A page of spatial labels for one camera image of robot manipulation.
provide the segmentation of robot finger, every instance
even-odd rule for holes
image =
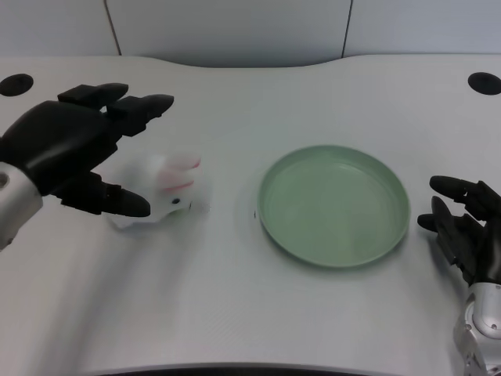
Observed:
[[[94,172],[80,177],[70,185],[54,193],[61,204],[84,212],[102,212],[125,215],[127,217],[147,217],[150,203],[136,193],[121,186],[107,184]]]
[[[126,84],[79,85],[57,96],[60,102],[100,110],[118,101],[128,91]]]

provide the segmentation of tabletop hole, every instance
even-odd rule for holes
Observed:
[[[33,78],[29,74],[14,74],[0,82],[0,94],[3,96],[20,96],[30,90],[32,86]]]
[[[501,93],[501,79],[490,73],[473,73],[468,78],[468,85],[475,92],[479,92],[486,96],[496,96]]]

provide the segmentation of white toy rabbit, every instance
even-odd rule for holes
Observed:
[[[146,198],[151,214],[144,218],[110,214],[109,219],[119,229],[124,229],[134,223],[159,222],[173,211],[189,208],[194,183],[189,170],[199,165],[200,155],[192,153],[177,153],[170,157],[147,154],[135,158],[119,169],[114,183]]]

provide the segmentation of white table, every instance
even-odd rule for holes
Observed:
[[[0,254],[5,376],[98,374],[193,363],[286,363],[367,374],[453,375],[458,270],[431,251],[416,217],[432,175],[501,190],[501,96],[470,74],[501,56],[364,56],[314,67],[204,69],[139,57],[0,59],[0,78],[34,87],[0,97],[4,132],[24,111],[81,83],[123,82],[175,105],[122,139],[99,171],[137,149],[201,152],[205,197],[147,234],[45,206]],[[408,190],[409,233],[361,269],[302,264],[254,217],[264,170],[302,146],[333,143],[387,164]]]

